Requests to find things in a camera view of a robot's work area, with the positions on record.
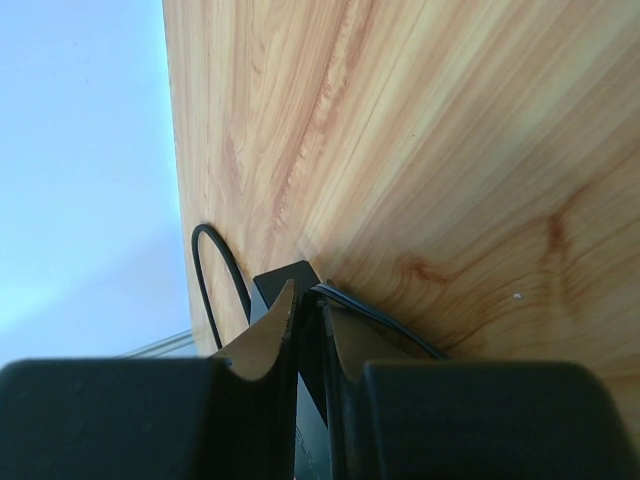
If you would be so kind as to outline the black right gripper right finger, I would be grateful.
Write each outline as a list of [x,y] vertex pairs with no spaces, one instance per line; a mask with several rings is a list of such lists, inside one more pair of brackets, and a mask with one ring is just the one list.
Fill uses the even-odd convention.
[[322,322],[336,479],[635,479],[614,401],[569,362],[413,359],[371,328],[398,321],[329,285]]

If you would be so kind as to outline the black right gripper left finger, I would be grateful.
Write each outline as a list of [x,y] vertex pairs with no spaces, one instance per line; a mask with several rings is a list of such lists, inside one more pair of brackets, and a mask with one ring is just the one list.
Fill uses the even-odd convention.
[[296,292],[211,357],[30,359],[1,372],[5,479],[290,479]]

